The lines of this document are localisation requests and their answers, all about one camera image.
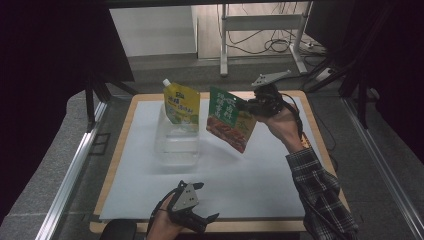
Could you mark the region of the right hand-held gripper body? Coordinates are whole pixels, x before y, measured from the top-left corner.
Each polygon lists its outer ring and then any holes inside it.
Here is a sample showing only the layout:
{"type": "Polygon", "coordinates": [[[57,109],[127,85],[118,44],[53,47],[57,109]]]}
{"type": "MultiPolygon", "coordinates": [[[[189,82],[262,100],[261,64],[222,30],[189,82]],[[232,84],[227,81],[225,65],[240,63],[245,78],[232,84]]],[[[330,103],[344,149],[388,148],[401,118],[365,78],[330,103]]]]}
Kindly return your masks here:
{"type": "Polygon", "coordinates": [[[291,74],[290,70],[283,72],[260,74],[251,84],[254,87],[254,98],[249,99],[255,105],[253,115],[271,117],[285,107],[285,101],[275,83],[291,74]]]}

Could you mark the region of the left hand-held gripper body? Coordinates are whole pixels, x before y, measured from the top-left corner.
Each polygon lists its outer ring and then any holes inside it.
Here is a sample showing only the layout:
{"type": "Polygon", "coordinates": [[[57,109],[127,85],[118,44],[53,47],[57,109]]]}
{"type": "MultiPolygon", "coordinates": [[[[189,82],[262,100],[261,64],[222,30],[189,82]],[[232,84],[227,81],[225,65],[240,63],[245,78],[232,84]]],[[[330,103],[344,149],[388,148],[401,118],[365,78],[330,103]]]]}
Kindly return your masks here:
{"type": "Polygon", "coordinates": [[[193,212],[193,208],[199,204],[196,191],[193,188],[193,183],[180,181],[167,206],[167,212],[173,223],[196,233],[204,233],[208,225],[206,218],[202,218],[193,212]]]}

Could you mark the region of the green and red sauce packet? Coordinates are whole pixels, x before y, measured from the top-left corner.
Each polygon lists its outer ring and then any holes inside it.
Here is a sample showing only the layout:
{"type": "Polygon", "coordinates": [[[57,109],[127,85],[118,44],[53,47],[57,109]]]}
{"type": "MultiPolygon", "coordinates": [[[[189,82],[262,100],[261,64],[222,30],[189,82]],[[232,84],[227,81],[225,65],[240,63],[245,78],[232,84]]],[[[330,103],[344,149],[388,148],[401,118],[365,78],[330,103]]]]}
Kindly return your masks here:
{"type": "Polygon", "coordinates": [[[256,125],[256,119],[240,109],[245,100],[219,89],[210,88],[206,130],[244,153],[256,125]]]}

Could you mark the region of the clear plastic container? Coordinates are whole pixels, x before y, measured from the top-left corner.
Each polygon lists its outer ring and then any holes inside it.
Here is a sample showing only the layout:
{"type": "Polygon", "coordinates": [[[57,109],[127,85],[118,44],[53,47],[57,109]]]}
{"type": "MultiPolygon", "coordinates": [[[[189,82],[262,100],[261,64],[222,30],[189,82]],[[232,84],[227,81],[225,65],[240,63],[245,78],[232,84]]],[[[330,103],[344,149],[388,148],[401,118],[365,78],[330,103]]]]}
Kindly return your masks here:
{"type": "Polygon", "coordinates": [[[164,165],[190,166],[199,159],[197,124],[173,124],[162,105],[156,128],[155,153],[164,165]]]}

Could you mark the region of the yellow spout pouch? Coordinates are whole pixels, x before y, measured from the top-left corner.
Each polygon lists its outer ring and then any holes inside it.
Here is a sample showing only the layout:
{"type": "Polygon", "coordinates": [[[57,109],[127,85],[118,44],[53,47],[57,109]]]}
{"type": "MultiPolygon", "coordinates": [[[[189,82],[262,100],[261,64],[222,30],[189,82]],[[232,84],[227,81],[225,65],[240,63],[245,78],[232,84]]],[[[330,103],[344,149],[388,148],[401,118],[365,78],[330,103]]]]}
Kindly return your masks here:
{"type": "Polygon", "coordinates": [[[200,93],[187,86],[162,81],[164,85],[164,111],[174,135],[194,135],[199,130],[200,93]]]}

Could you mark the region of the person's left hand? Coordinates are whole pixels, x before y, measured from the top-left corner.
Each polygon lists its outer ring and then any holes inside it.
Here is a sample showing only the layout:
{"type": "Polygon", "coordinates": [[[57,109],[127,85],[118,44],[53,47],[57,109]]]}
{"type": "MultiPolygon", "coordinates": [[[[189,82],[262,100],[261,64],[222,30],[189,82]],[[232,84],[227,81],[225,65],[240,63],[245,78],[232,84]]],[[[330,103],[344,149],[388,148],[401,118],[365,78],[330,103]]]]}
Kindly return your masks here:
{"type": "Polygon", "coordinates": [[[166,209],[171,199],[172,196],[167,197],[156,212],[146,240],[174,240],[184,229],[183,226],[173,223],[169,218],[166,209]]]}

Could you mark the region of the person's right hand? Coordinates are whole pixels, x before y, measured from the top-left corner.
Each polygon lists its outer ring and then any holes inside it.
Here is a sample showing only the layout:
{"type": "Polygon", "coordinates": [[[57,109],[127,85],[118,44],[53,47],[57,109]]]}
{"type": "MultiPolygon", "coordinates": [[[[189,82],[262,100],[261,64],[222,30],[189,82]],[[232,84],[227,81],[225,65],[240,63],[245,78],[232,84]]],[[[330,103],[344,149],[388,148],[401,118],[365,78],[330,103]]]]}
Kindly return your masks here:
{"type": "Polygon", "coordinates": [[[285,108],[270,118],[256,116],[255,119],[264,123],[270,132],[283,143],[290,154],[304,149],[298,134],[295,116],[289,109],[285,108]]]}

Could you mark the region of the white power strip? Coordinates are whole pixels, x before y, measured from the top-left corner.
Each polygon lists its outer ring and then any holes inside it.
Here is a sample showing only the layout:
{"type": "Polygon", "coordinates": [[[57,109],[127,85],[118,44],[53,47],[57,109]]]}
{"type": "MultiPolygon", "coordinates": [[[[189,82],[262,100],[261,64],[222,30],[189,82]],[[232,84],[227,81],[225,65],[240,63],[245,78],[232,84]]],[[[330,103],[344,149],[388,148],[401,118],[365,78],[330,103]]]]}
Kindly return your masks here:
{"type": "Polygon", "coordinates": [[[299,50],[301,53],[308,55],[325,56],[327,54],[325,47],[313,42],[300,42],[299,50]]]}

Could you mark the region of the black rounded object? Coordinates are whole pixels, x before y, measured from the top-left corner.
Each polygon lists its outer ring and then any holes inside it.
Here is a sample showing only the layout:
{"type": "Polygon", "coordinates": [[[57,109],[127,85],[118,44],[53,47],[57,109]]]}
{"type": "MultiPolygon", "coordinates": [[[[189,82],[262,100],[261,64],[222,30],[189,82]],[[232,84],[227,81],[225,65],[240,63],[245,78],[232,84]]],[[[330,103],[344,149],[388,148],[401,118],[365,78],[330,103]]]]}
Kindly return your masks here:
{"type": "Polygon", "coordinates": [[[129,219],[114,219],[104,228],[99,240],[134,240],[137,224],[129,219]]]}

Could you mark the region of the black metal stand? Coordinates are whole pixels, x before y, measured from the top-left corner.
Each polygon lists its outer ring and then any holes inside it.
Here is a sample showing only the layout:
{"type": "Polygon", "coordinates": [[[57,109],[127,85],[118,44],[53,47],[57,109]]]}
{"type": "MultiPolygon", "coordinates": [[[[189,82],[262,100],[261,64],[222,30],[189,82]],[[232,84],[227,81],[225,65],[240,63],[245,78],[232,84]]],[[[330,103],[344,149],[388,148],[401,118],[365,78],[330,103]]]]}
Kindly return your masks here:
{"type": "Polygon", "coordinates": [[[357,94],[357,118],[360,124],[367,129],[366,123],[366,100],[367,100],[367,85],[366,74],[363,69],[365,53],[358,53],[357,56],[346,66],[339,71],[330,74],[321,82],[306,89],[307,93],[316,92],[324,86],[334,82],[335,80],[345,77],[338,92],[341,97],[350,97],[355,89],[358,89],[357,94]]]}

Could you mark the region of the black floor plate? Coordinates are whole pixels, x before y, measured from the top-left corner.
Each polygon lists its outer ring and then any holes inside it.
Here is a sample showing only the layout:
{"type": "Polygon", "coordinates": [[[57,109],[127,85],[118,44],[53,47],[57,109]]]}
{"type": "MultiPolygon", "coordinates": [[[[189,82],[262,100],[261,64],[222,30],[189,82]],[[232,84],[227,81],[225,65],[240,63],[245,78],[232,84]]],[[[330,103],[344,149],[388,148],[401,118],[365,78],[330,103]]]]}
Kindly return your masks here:
{"type": "Polygon", "coordinates": [[[91,149],[89,151],[90,155],[101,156],[104,155],[110,139],[110,133],[100,133],[97,134],[94,138],[94,141],[91,145],[91,149]]]}

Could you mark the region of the white cabinet panel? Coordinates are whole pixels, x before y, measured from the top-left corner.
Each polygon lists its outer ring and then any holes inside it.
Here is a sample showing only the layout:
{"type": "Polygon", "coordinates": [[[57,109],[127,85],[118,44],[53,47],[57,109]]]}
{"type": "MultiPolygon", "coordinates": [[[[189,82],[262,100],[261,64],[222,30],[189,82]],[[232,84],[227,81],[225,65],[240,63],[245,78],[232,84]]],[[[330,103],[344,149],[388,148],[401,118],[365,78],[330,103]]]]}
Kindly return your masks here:
{"type": "Polygon", "coordinates": [[[110,14],[128,57],[197,52],[192,6],[111,9],[110,14]]]}

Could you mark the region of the black tripod stand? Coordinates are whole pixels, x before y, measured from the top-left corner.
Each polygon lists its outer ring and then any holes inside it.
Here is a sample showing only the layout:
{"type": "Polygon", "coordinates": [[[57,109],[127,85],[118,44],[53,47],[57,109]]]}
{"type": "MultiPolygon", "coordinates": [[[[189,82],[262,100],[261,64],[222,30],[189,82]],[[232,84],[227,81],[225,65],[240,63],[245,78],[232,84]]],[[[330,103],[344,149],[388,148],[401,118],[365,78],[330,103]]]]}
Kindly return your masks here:
{"type": "Polygon", "coordinates": [[[125,83],[118,81],[112,77],[94,76],[89,75],[86,78],[85,84],[85,95],[86,95],[86,112],[87,112],[87,131],[91,132],[96,124],[95,120],[95,109],[94,109],[94,97],[97,97],[101,103],[107,103],[111,98],[111,93],[106,86],[107,83],[111,83],[115,87],[129,93],[130,95],[137,95],[138,92],[126,85],[125,83]]]}

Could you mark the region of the white metal desk frame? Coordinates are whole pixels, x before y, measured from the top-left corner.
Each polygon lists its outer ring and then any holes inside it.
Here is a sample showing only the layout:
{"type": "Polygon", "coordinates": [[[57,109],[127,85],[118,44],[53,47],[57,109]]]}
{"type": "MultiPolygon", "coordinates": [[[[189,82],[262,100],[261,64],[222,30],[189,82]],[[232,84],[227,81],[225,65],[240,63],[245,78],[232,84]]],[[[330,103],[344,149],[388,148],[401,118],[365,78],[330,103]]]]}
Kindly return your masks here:
{"type": "Polygon", "coordinates": [[[289,44],[290,52],[300,74],[306,74],[306,66],[300,56],[300,42],[304,34],[312,2],[308,1],[301,14],[291,15],[228,15],[229,5],[222,5],[221,14],[221,52],[220,75],[228,75],[227,32],[228,31],[255,31],[255,30],[296,30],[293,43],[289,44]]]}

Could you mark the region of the aluminium rail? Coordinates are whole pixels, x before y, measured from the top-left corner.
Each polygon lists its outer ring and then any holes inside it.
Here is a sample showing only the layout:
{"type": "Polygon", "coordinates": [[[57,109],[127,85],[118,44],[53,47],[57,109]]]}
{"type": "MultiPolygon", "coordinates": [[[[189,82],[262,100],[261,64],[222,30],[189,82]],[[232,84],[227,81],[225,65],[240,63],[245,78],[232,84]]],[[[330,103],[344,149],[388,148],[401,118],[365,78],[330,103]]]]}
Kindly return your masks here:
{"type": "Polygon", "coordinates": [[[345,98],[342,98],[341,102],[415,240],[424,240],[424,221],[388,165],[372,134],[357,118],[357,110],[354,104],[345,98]]]}
{"type": "Polygon", "coordinates": [[[51,240],[54,235],[107,107],[107,103],[100,102],[97,105],[94,111],[94,126],[83,135],[35,240],[51,240]]]}

